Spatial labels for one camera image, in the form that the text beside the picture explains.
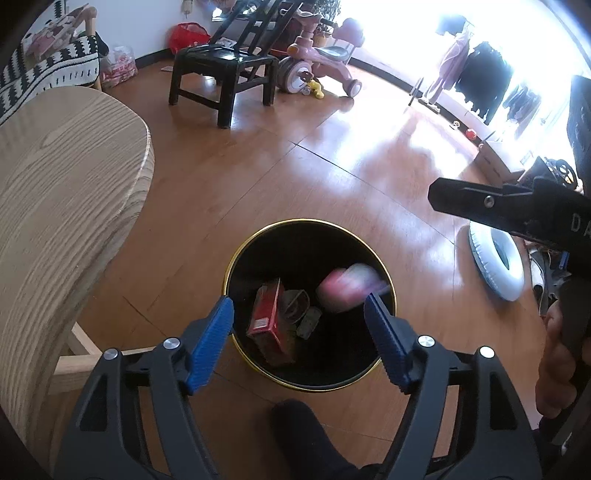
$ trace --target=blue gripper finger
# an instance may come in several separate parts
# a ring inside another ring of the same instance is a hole
[[[190,338],[186,342],[189,375],[184,382],[190,395],[209,382],[233,322],[234,304],[221,297],[207,318],[191,322],[183,333]]]
[[[415,381],[410,353],[416,333],[406,320],[390,315],[384,302],[373,293],[365,299],[363,315],[388,378],[402,392],[409,392]]]

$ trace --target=person's hand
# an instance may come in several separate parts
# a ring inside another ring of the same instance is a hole
[[[546,324],[546,341],[538,369],[540,378],[535,385],[535,405],[540,414],[553,419],[577,396],[575,387],[570,383],[576,361],[560,342],[562,312],[558,301],[548,309],[543,320]],[[583,360],[591,365],[591,338],[583,342]]]

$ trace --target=black stool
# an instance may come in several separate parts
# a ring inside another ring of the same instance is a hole
[[[273,2],[272,5],[265,12],[271,1]],[[210,108],[214,108],[219,112],[217,115],[217,125],[220,128],[230,127],[232,123],[232,112],[234,110],[234,99],[239,92],[243,92],[257,85],[263,85],[262,102],[265,106],[273,105],[279,61],[276,57],[268,53],[273,43],[281,35],[301,5],[298,2],[294,2],[289,10],[284,11],[284,15],[277,17],[275,28],[268,35],[265,35],[261,51],[255,54],[255,49],[259,46],[261,40],[263,40],[263,35],[269,26],[271,18],[277,13],[281,0],[262,0],[254,12],[245,15],[243,12],[246,10],[247,3],[248,0],[242,0],[236,3],[230,15],[224,20],[209,41],[209,44],[179,50],[174,59],[168,103],[170,105],[176,105],[178,96],[181,95]],[[236,45],[233,48],[217,45],[216,42],[222,38],[224,32],[239,15],[242,18],[248,18],[248,23]],[[251,33],[254,34],[254,38],[250,42],[248,49],[246,47],[242,48],[246,38]],[[256,72],[262,65],[265,66],[265,74],[258,76]],[[181,78],[186,73],[198,73],[200,75],[215,77],[217,83],[222,86],[220,101],[215,102],[209,98],[181,89]],[[239,82],[241,77],[246,78],[246,80]]]

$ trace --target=white inflatable ring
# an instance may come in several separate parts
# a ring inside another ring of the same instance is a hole
[[[486,283],[502,299],[515,301],[525,284],[517,245],[507,232],[470,222],[470,247]]]

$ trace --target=foot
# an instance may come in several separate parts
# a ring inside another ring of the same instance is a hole
[[[330,480],[357,467],[343,458],[305,403],[286,400],[271,410],[271,428],[294,480]]]

